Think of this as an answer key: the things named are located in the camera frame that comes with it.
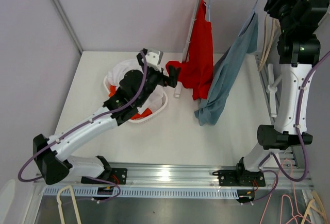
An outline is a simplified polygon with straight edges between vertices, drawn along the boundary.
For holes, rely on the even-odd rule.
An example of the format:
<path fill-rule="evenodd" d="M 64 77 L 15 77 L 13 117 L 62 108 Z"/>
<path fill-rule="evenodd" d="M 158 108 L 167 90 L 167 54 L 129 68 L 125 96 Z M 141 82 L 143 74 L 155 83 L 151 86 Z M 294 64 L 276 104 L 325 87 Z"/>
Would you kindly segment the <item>white t shirt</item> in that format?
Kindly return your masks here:
<path fill-rule="evenodd" d="M 142 67 L 139 65 L 137 59 L 129 59 L 118 63 L 113 69 L 107 74 L 107 88 L 110 85 L 116 86 L 116 90 L 119 87 L 120 81 L 124 78 L 124 75 L 130 70 L 138 70 L 142 72 Z M 146 102 L 141 108 L 138 108 L 139 112 L 142 113 L 146 108 L 150 108 L 152 113 L 158 111 L 162 106 L 163 98 L 163 87 L 157 86 L 153 93 L 148 97 Z"/>

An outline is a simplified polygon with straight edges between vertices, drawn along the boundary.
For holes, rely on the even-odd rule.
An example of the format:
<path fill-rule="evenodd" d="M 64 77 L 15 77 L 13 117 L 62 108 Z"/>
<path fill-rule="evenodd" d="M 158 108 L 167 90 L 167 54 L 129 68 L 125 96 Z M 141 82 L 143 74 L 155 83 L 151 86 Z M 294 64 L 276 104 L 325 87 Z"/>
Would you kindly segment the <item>blue grey t shirt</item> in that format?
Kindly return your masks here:
<path fill-rule="evenodd" d="M 216 62 L 207 99 L 202 99 L 194 112 L 199 125 L 215 125 L 224 111 L 229 93 L 243 64 L 245 55 L 256 51 L 258 43 L 258 14 L 253 12 L 234 43 Z"/>

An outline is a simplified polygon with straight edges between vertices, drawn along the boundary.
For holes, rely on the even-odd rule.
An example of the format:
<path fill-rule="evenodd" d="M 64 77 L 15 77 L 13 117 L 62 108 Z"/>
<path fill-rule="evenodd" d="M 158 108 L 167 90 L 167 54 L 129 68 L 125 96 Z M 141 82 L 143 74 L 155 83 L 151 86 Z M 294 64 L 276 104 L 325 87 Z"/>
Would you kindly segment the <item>orange t shirt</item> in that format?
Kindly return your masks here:
<path fill-rule="evenodd" d="M 110 85 L 108 87 L 108 90 L 109 90 L 109 95 L 108 96 L 112 97 L 116 93 L 116 86 Z M 131 120 L 139 120 L 139 119 L 142 119 L 142 118 L 146 118 L 151 114 L 152 114 L 152 111 L 150 110 L 150 108 L 146 108 L 142 113 L 138 112 L 137 114 L 135 114 L 131 118 Z"/>

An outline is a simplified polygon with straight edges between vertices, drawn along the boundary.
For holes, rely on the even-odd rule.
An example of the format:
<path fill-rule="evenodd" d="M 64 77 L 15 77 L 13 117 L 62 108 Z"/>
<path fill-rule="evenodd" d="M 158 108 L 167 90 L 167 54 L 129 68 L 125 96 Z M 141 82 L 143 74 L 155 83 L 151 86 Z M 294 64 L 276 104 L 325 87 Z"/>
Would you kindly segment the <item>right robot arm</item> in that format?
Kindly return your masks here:
<path fill-rule="evenodd" d="M 316 36 L 329 0 L 267 0 L 265 12 L 278 20 L 277 44 L 282 78 L 279 110 L 273 125 L 260 125 L 257 144 L 236 166 L 235 180 L 247 185 L 263 179 L 263 165 L 289 147 L 305 149 L 312 143 L 306 109 L 312 77 L 324 61 Z"/>

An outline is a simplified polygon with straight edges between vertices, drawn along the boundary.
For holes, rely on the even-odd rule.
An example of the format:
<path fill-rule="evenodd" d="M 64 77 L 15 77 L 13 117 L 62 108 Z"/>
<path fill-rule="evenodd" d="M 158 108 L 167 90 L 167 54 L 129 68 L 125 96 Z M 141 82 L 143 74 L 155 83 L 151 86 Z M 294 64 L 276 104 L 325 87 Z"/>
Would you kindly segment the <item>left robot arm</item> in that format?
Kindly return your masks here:
<path fill-rule="evenodd" d="M 129 121 L 157 87 L 176 87 L 180 69 L 170 66 L 168 75 L 153 67 L 129 70 L 115 93 L 90 117 L 57 135 L 33 138 L 34 161 L 41 178 L 53 185 L 69 174 L 92 178 L 99 183 L 110 180 L 112 168 L 103 156 L 74 157 L 72 154 L 93 138 Z"/>

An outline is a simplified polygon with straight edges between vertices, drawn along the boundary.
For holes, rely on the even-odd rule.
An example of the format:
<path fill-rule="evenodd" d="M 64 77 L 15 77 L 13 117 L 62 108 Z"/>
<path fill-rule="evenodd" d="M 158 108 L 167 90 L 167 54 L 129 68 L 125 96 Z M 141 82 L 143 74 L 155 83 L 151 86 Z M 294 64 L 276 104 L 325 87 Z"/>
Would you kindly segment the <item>red t shirt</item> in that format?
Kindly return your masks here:
<path fill-rule="evenodd" d="M 187 62 L 169 61 L 169 66 L 180 67 L 178 81 L 184 88 L 192 89 L 193 100 L 207 99 L 213 80 L 213 41 L 211 23 L 206 20 L 206 2 L 201 0 L 189 44 Z"/>

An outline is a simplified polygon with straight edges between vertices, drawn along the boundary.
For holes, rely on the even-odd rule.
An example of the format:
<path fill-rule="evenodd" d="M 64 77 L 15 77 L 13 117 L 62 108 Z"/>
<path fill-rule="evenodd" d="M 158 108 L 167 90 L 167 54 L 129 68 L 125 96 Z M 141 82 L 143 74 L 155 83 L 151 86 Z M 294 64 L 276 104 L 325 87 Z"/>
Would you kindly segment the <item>cream hanger on floor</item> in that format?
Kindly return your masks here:
<path fill-rule="evenodd" d="M 312 199 L 308 202 L 301 224 L 329 223 L 326 210 L 316 191 L 311 192 Z"/>

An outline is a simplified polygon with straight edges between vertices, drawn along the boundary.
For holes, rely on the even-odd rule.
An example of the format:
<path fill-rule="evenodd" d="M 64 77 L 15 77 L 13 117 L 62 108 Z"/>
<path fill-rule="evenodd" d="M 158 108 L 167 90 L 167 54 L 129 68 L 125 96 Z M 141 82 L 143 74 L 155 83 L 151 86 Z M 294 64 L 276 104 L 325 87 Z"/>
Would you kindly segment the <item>white plastic basket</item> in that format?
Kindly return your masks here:
<path fill-rule="evenodd" d="M 124 60 L 114 66 L 104 78 L 104 87 L 107 89 L 108 96 L 116 93 L 120 81 L 124 75 L 131 70 L 143 72 L 137 59 Z M 162 86 L 158 85 L 153 93 L 148 97 L 142 108 L 138 108 L 138 113 L 130 120 L 130 123 L 143 123 L 159 114 L 167 105 L 166 93 Z"/>

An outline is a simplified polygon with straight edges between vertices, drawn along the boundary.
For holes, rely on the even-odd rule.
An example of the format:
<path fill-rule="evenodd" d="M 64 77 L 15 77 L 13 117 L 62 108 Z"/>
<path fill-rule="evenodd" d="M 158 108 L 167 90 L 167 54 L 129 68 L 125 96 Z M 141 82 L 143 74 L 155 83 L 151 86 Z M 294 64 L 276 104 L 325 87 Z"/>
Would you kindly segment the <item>aluminium mounting rail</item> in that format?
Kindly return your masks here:
<path fill-rule="evenodd" d="M 151 165 L 151 164 L 114 164 L 111 182 L 82 183 L 79 177 L 68 177 L 60 183 L 46 185 L 35 182 L 41 193 L 55 196 L 60 189 L 71 185 L 76 197 L 89 197 L 103 200 L 113 196 L 137 198 L 179 198 L 179 199 L 235 199 L 252 201 L 262 197 L 278 180 L 277 190 L 312 190 L 314 184 L 310 176 L 301 182 L 292 182 L 277 168 L 267 168 L 257 179 L 244 179 L 239 182 L 231 176 L 233 167 Z"/>

